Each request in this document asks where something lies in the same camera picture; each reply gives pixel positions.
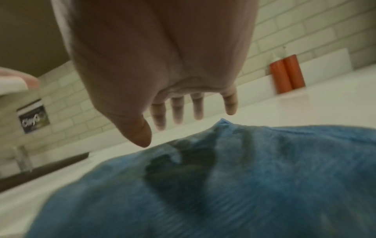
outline orange bottle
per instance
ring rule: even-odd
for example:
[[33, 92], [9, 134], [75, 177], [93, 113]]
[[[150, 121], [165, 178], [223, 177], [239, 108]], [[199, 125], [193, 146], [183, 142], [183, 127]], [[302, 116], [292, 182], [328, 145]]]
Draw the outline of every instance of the orange bottle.
[[283, 59], [278, 58], [274, 53], [269, 69], [273, 76], [275, 89], [278, 94], [286, 93], [293, 89]]
[[293, 89], [299, 89], [306, 86], [302, 70], [300, 69], [299, 61], [296, 55], [291, 55], [283, 59], [287, 73], [290, 77], [291, 86]]

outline white tile wall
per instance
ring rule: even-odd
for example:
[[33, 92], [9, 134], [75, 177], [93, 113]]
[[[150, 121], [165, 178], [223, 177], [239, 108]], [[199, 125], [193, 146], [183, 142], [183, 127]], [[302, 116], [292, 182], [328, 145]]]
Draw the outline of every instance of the white tile wall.
[[[259, 6], [237, 85], [267, 75], [271, 53], [282, 57], [285, 49], [299, 62], [348, 48], [356, 68], [376, 63], [376, 0], [259, 0]], [[40, 90], [0, 99], [0, 150], [18, 144], [35, 154], [115, 128], [94, 109], [72, 62], [39, 79]], [[24, 135], [15, 110], [37, 98], [51, 125]]]

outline sign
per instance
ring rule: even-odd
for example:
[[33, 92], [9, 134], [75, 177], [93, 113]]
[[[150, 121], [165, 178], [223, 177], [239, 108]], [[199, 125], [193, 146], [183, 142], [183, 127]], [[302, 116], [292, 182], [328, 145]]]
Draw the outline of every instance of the sign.
[[17, 115], [25, 134], [50, 124], [40, 99], [17, 109]]

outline blue towel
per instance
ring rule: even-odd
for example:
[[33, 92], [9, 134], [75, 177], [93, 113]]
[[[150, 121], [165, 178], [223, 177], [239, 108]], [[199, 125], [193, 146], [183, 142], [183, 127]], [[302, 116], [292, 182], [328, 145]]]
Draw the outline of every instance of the blue towel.
[[376, 131], [221, 120], [100, 164], [26, 235], [76, 237], [376, 237]]

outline finger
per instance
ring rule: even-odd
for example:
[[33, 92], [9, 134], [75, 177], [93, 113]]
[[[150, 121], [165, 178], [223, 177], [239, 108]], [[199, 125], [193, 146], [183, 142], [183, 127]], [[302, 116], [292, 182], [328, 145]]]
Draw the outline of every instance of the finger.
[[150, 115], [153, 118], [155, 127], [159, 131], [166, 129], [166, 106], [165, 103], [152, 104], [150, 106]]
[[111, 121], [116, 125], [122, 135], [132, 143], [144, 148], [150, 145], [152, 141], [152, 130], [143, 116], [132, 120], [112, 117]]
[[204, 118], [204, 93], [191, 94], [193, 102], [193, 114], [196, 120]]
[[221, 95], [223, 97], [226, 113], [228, 115], [234, 115], [238, 109], [238, 94], [235, 84], [221, 92]]
[[172, 107], [172, 117], [175, 124], [181, 124], [183, 122], [184, 115], [184, 96], [170, 99]]
[[29, 74], [25, 74], [25, 73], [20, 72], [20, 71], [16, 71], [16, 70], [13, 70], [13, 69], [7, 69], [7, 68], [0, 67], [0, 79], [2, 77], [9, 77], [9, 76], [13, 76], [15, 79], [17, 79], [17, 78], [23, 79], [29, 89], [39, 88], [39, 80], [37, 78], [35, 78], [34, 76], [29, 75]]

